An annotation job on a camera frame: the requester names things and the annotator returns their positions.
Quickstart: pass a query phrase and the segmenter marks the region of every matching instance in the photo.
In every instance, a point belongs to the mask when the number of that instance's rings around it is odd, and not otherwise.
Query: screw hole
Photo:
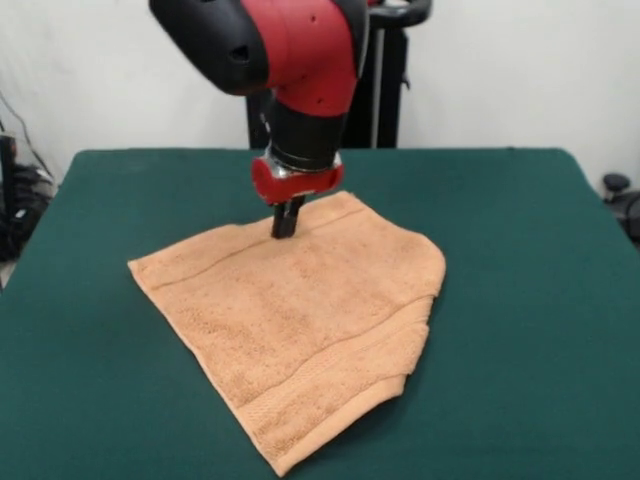
[[[229,58],[236,63],[247,63],[249,61],[249,47],[242,45],[229,52]]]

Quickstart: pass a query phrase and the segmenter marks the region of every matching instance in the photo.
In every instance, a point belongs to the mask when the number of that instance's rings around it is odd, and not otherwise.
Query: black cable
[[[24,139],[26,140],[27,145],[29,146],[29,150],[31,150],[31,153],[33,153],[33,156],[36,158],[40,166],[43,168],[45,172],[47,172],[47,175],[55,179],[55,177],[53,176],[53,173],[51,173],[51,170],[49,169],[45,161],[42,159],[40,154],[36,151],[36,149],[33,146],[33,143],[31,143],[31,138],[29,137],[29,131],[27,130],[27,124],[25,123],[24,119],[18,114],[18,112],[16,112],[14,108],[11,106],[7,98],[4,96],[4,93],[2,93],[2,90],[0,90],[0,101],[2,101],[2,103],[7,108],[7,110],[9,110],[9,113],[11,113],[16,118],[16,120],[20,122],[20,125],[22,126],[22,131],[24,132]]]

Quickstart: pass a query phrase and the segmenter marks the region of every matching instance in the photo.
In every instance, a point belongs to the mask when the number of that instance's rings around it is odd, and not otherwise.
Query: white wall
[[[0,87],[58,174],[85,148],[247,146],[243,101],[146,5],[0,0]],[[594,184],[609,170],[640,183],[637,0],[435,0],[410,36],[401,146],[561,146]]]

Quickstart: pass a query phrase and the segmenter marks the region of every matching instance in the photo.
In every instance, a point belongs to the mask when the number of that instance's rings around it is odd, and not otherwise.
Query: green tablecloth
[[[126,267],[269,215],[250,156],[76,158],[0,298],[1,479],[274,478]],[[343,156],[344,188],[435,241],[447,278],[406,393],[290,478],[640,478],[640,258],[575,161]]]

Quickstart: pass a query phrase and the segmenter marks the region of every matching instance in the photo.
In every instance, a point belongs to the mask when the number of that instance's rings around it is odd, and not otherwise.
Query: towel
[[[293,238],[270,218],[129,262],[279,477],[402,394],[445,260],[355,196],[305,205]]]

